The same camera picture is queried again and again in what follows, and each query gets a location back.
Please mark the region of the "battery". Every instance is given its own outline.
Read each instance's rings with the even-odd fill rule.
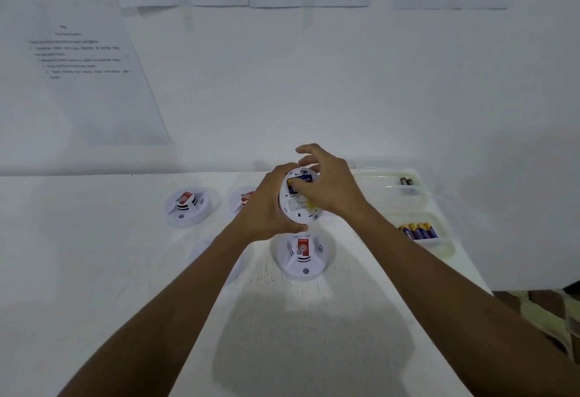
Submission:
[[[419,231],[419,234],[421,235],[422,239],[428,240],[431,238],[429,236],[429,232],[427,232],[427,229],[425,228],[425,225],[423,223],[417,223],[417,231]]]
[[[435,233],[435,230],[433,230],[431,223],[425,223],[425,229],[427,229],[427,233],[431,238],[439,238]]]
[[[407,227],[407,225],[402,225],[399,226],[399,230],[404,232],[405,235],[407,235],[411,240],[414,240],[415,238],[413,237],[413,234],[411,233],[411,231],[409,230],[409,228]]]
[[[411,233],[413,234],[413,237],[415,237],[416,240],[423,239],[423,237],[421,236],[421,234],[417,230],[417,227],[414,223],[409,223],[409,230],[411,231]]]

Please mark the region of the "left hand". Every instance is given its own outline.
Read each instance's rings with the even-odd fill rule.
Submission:
[[[295,223],[280,210],[278,198],[282,180],[287,173],[294,168],[299,168],[297,163],[286,163],[274,168],[266,174],[264,180],[240,213],[236,216],[232,225],[236,225],[238,231],[251,241],[269,240],[279,233],[299,233],[308,231],[308,226]]]

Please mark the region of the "white table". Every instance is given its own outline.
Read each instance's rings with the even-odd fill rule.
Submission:
[[[0,395],[58,393],[227,224],[225,197],[263,174],[0,178]],[[171,228],[163,201],[189,185],[213,188],[217,206]],[[317,280],[283,276],[275,243],[246,249],[172,396],[469,395],[354,232],[318,225],[335,258]],[[460,246],[447,262],[487,289]]]

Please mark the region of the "white wall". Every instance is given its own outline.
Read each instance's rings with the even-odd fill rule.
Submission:
[[[579,1],[126,10],[173,146],[86,147],[0,50],[0,173],[262,169],[311,141],[399,156],[438,177],[492,289],[561,287],[580,278]]]

